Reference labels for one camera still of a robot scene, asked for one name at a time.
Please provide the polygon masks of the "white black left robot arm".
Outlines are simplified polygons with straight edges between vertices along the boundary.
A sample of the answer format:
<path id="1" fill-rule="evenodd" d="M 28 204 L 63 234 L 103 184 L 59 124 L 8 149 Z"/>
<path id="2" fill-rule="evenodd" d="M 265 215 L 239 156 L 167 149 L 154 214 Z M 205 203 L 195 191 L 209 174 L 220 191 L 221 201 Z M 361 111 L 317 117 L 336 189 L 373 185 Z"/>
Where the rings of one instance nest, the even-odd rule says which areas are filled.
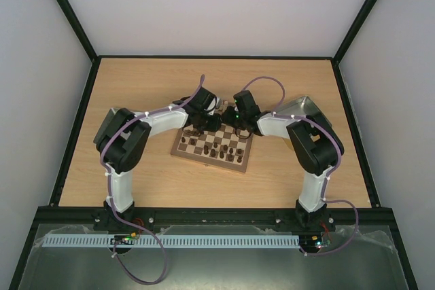
<path id="1" fill-rule="evenodd" d="M 192 96 L 154 111 L 110 109 L 93 143 L 106 170 L 106 203 L 112 211 L 120 215 L 133 207 L 133 169 L 150 137 L 188 126 L 199 132 L 219 130 L 221 104 L 221 98 L 201 87 Z"/>

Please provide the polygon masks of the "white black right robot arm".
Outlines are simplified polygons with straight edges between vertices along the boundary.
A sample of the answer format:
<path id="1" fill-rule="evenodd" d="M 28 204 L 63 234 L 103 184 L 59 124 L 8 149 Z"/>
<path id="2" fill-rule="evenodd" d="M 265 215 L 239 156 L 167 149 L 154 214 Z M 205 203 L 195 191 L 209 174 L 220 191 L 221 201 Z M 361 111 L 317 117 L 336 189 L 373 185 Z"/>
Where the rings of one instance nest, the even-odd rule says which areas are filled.
<path id="1" fill-rule="evenodd" d="M 222 120 L 237 130 L 291 142 L 304 170 L 296 221 L 304 230 L 313 229 L 320 222 L 320 211 L 326 208 L 327 182 L 344 154 L 342 142 L 319 107 L 302 96 L 276 111 L 261 111 L 251 92 L 243 90 L 234 95 L 234 105 L 225 110 Z"/>

